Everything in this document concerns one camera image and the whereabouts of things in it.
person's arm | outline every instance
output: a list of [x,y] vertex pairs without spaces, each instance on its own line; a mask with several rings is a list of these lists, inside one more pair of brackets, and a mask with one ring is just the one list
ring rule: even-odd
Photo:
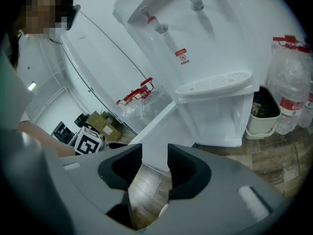
[[19,131],[26,132],[28,135],[37,139],[42,147],[54,149],[59,157],[69,157],[75,155],[74,147],[54,139],[42,128],[33,124],[31,121],[20,122]]

person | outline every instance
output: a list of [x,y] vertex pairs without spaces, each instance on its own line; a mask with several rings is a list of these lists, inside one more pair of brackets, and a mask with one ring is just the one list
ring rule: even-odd
[[[19,38],[37,37],[48,34],[51,28],[56,28],[63,18],[72,18],[73,0],[26,0],[21,6],[17,18],[7,31],[2,41],[7,57],[16,70],[19,63]],[[43,147],[52,148],[59,157],[75,155],[74,148],[64,144],[32,123],[26,113],[20,121],[18,130],[37,139]]]

red label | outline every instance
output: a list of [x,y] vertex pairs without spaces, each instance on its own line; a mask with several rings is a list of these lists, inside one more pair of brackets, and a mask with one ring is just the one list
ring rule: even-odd
[[187,51],[186,51],[186,49],[184,48],[184,49],[181,49],[181,50],[175,52],[175,55],[176,55],[176,57],[178,57],[178,56],[180,56],[180,55],[182,55],[182,54],[184,54],[184,53],[186,53],[186,52],[187,52]]
[[293,102],[293,101],[283,97],[281,102],[280,102],[280,105],[287,110],[298,111],[302,108],[303,102],[301,102],[301,103]]
[[148,20],[147,20],[147,24],[151,23],[152,20],[154,19],[157,19],[156,17],[150,17]]
[[313,93],[310,93],[309,99],[306,102],[305,107],[313,109]]
[[283,97],[282,100],[280,101],[280,109],[282,114],[289,117],[294,117],[299,115],[303,103],[304,102],[293,102]]

cardboard box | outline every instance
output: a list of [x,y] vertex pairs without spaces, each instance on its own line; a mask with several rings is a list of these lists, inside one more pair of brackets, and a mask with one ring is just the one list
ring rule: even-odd
[[109,112],[101,113],[101,116],[107,121],[107,124],[112,125],[114,128],[120,125],[120,123],[115,119],[115,117]]
[[97,112],[91,114],[87,119],[87,122],[95,128],[100,134],[105,136],[107,141],[118,141],[122,133],[116,130],[111,124],[107,122],[101,115]]

drip tray grille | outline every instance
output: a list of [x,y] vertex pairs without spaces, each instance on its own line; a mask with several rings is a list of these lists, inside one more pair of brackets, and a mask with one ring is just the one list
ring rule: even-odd
[[231,72],[213,76],[185,84],[175,91],[179,97],[224,92],[225,90],[240,90],[250,80],[252,74],[247,71]]

